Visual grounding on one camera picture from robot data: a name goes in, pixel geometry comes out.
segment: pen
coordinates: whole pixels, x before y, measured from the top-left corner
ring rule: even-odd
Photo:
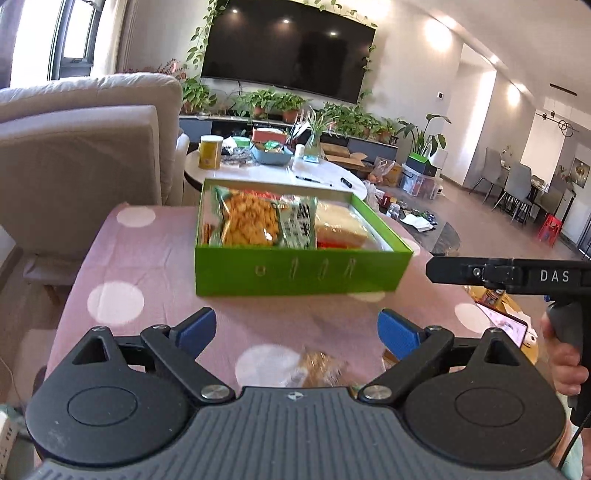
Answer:
[[[311,181],[312,183],[320,183],[321,185],[328,185],[329,187],[332,187],[332,184],[331,183],[325,183],[325,182],[320,181],[320,180],[308,179],[306,177],[300,177],[299,175],[296,175],[295,177],[297,179],[299,179],[299,180]]]

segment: gray chair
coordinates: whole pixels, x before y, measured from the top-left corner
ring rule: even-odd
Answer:
[[[478,180],[476,182],[476,185],[474,185],[474,188],[472,190],[470,190],[470,194],[472,194],[472,192],[474,192],[474,190],[476,190],[476,187],[478,187],[478,184],[482,180],[486,180],[486,181],[490,182],[491,188],[488,190],[488,193],[484,197],[484,202],[482,202],[482,203],[485,203],[488,200],[488,197],[490,196],[490,194],[492,192],[492,188],[495,185],[500,188],[503,188],[504,185],[502,185],[501,182],[499,181],[502,169],[503,169],[503,167],[501,165],[501,154],[499,152],[497,152],[497,150],[493,150],[492,148],[487,147],[486,148],[486,155],[485,155],[485,159],[484,159],[484,169],[482,170],[482,177],[480,177],[480,180]]]
[[[493,210],[503,201],[512,200],[514,204],[514,213],[511,223],[515,220],[517,214],[525,207],[525,225],[527,217],[531,212],[532,203],[528,200],[531,192],[531,168],[527,165],[517,163],[511,167],[507,183],[505,184],[505,193],[499,198],[499,201],[493,207]]]

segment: white polka dot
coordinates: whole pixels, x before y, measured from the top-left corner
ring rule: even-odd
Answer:
[[[86,307],[101,325],[123,325],[142,313],[144,296],[131,283],[110,281],[90,292]]]
[[[460,303],[454,310],[457,319],[472,332],[483,333],[493,326],[489,318],[473,303]]]
[[[299,353],[281,345],[253,346],[238,358],[236,380],[241,387],[282,387],[299,361]]]
[[[414,257],[421,253],[421,245],[416,243],[414,240],[410,240],[408,238],[403,238],[402,240],[413,250]]]
[[[155,219],[156,213],[148,207],[126,207],[117,214],[117,221],[131,228],[147,226]]]
[[[364,301],[367,303],[376,303],[376,302],[382,300],[386,296],[386,292],[384,292],[384,291],[367,291],[367,292],[361,292],[361,293],[348,293],[347,295],[349,295],[349,297],[351,297],[355,300]]]

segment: hand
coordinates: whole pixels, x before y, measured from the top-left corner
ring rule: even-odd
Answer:
[[[546,314],[542,317],[541,324],[554,388],[563,395],[578,395],[581,392],[581,385],[589,377],[589,371],[579,365],[581,361],[579,351],[574,346],[562,343],[556,338],[556,333]],[[591,480],[591,429],[583,429],[581,440],[583,442],[583,476],[581,480]]]

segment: phone screen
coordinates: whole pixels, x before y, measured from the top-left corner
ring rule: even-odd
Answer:
[[[525,322],[521,323],[515,320],[513,317],[509,317],[507,315],[498,312],[497,310],[490,309],[477,303],[478,308],[480,308],[484,314],[490,319],[493,326],[499,327],[503,330],[511,340],[515,342],[515,344],[521,348],[523,344],[523,340],[525,339],[525,334],[527,333],[527,324]]]

